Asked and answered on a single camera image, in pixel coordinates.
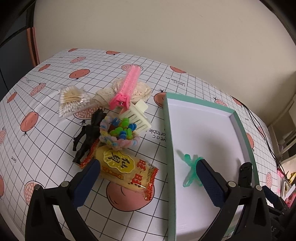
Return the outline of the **pink long hair clip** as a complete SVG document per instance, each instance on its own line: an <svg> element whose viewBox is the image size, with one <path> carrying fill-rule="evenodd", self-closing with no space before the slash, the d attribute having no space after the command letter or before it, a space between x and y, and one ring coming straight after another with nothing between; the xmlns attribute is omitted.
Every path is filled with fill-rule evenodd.
<svg viewBox="0 0 296 241"><path fill-rule="evenodd" d="M119 90L109 103L111 110L115 108L129 109L130 99L140 76L140 72L140 66L132 65L129 68L122 84L120 85Z"/></svg>

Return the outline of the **grid fruit print tablecloth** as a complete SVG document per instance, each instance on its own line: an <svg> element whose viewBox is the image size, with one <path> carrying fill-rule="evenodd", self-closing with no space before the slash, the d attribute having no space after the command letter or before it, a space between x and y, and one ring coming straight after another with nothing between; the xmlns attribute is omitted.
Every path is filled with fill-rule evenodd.
<svg viewBox="0 0 296 241"><path fill-rule="evenodd" d="M142 68L140 81L151 89L146 116L152 127L129 152L155 165L159 172L153 200L141 209L124 212L109 204L108 181L96 181L78 210L99 240L166 240L168 236L168 178L166 133L160 99L166 92L205 99L234 109L249 138L261 185L279 189L270 136L259 118L250 119L240 102L201 80L145 57L104 50L70 49L30 70L1 99L1 214L23 240L28 201L34 185L56 187L79 171L73 138L90 122L90 113L58 121L59 91L75 85L93 95L122 78L132 64Z"/></svg>

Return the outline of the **yellow rice cracker snack packet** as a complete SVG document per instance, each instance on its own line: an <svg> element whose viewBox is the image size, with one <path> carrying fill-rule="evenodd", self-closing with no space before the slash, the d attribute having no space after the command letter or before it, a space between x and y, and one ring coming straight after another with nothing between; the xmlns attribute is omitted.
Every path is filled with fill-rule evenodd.
<svg viewBox="0 0 296 241"><path fill-rule="evenodd" d="M95 143L81 162L85 168L92 160L100 162L100 177L110 181L106 193L111 205L121 211L134 211L154 197L154 181L159 169L138 157L107 145Z"/></svg>

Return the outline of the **green shallow box tray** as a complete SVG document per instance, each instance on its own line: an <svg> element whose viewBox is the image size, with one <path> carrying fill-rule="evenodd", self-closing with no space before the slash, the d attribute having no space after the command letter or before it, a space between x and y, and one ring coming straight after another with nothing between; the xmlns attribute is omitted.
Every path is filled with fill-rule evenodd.
<svg viewBox="0 0 296 241"><path fill-rule="evenodd" d="M177 154L203 157L227 181L255 158L236 111L202 99L167 93L164 100L169 182L169 240L198 240L219 212L203 186L183 187L189 172Z"/></svg>

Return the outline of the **black plastic horse toy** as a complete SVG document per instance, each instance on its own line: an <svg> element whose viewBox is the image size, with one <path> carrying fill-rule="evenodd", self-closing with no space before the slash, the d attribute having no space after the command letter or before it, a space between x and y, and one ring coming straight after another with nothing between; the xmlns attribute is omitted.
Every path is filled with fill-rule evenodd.
<svg viewBox="0 0 296 241"><path fill-rule="evenodd" d="M87 151L89 151L92 145L100 137L100 123L106 117L106 113L103 109L97 109L91 117L91 123L89 125L83 126L81 132L73 140L73 151L76 152L73 162L80 165L82 157ZM79 150L77 150L77 145L82 137L85 136L85 140L82 143Z"/></svg>

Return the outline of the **black toy car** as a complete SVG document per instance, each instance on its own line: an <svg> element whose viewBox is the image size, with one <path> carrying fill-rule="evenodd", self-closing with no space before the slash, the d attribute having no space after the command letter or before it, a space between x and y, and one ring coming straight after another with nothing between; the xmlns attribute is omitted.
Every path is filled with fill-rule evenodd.
<svg viewBox="0 0 296 241"><path fill-rule="evenodd" d="M252 182L252 164L250 162L243 163L239 168L238 186L250 188Z"/></svg>

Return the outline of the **cotton swabs bag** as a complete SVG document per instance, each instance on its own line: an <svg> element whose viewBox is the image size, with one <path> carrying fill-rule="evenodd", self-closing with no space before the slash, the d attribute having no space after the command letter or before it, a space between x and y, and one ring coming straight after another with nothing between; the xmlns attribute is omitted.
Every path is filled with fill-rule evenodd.
<svg viewBox="0 0 296 241"><path fill-rule="evenodd" d="M63 121L91 104L91 96L83 88L77 88L75 85L63 87L59 95L58 121Z"/></svg>

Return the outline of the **cream hair claw clip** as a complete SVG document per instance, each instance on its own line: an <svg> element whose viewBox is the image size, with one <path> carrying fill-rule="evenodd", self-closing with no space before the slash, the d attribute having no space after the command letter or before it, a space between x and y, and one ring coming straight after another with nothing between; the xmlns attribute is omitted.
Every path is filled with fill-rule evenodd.
<svg viewBox="0 0 296 241"><path fill-rule="evenodd" d="M137 128L135 132L140 134L149 130L152 125L148 118L145 116L144 112L147 110L148 105L143 101L139 100L136 104L130 103L129 109L122 109L119 113L119 118L129 118L131 123L135 123Z"/></svg>

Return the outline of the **cream lace scrunchie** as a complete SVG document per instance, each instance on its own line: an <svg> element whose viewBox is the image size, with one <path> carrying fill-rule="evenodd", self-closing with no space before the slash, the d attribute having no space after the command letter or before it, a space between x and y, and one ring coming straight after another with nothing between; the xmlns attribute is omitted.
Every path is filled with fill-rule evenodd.
<svg viewBox="0 0 296 241"><path fill-rule="evenodd" d="M109 102L117 94L122 82L122 78L115 78L110 87L98 90L92 99L97 102L100 107L108 108ZM131 102L136 104L139 100L147 101L150 98L151 93L152 89L146 83L137 82L133 90Z"/></svg>

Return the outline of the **cream shelf unit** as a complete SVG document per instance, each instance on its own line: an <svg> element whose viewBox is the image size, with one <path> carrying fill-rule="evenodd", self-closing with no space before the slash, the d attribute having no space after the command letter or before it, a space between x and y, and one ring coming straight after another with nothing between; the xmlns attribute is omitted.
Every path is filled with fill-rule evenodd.
<svg viewBox="0 0 296 241"><path fill-rule="evenodd" d="M295 95L284 111L268 126L275 156L280 162L289 159L295 146Z"/></svg>

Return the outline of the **dark blue cabinet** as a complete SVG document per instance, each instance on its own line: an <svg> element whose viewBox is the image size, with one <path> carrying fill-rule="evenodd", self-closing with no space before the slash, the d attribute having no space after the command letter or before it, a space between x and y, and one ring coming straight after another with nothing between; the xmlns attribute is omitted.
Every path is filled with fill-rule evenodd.
<svg viewBox="0 0 296 241"><path fill-rule="evenodd" d="M27 32L22 31L1 47L1 99L33 68Z"/></svg>

